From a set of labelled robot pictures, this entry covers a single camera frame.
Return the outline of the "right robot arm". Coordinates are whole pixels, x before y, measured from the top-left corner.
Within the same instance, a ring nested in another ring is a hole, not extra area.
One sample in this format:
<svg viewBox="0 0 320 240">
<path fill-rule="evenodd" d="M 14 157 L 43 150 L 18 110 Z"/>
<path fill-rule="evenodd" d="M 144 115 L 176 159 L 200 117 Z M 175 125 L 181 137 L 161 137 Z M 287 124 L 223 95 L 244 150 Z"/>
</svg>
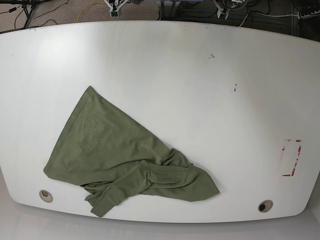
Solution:
<svg viewBox="0 0 320 240">
<path fill-rule="evenodd" d="M 120 17 L 121 8 L 128 2 L 128 0 L 104 0 L 109 7 L 109 15 L 111 18 Z"/>
</svg>

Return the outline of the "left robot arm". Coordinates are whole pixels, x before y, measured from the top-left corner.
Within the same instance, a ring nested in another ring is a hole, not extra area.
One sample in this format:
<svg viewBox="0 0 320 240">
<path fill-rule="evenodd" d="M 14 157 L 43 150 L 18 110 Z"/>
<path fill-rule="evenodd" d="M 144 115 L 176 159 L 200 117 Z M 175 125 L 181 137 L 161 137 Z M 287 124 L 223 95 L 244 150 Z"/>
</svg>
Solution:
<svg viewBox="0 0 320 240">
<path fill-rule="evenodd" d="M 224 17 L 226 20 L 230 11 L 237 11 L 244 8 L 247 0 L 212 0 L 213 4 L 217 8 L 217 18 Z"/>
</svg>

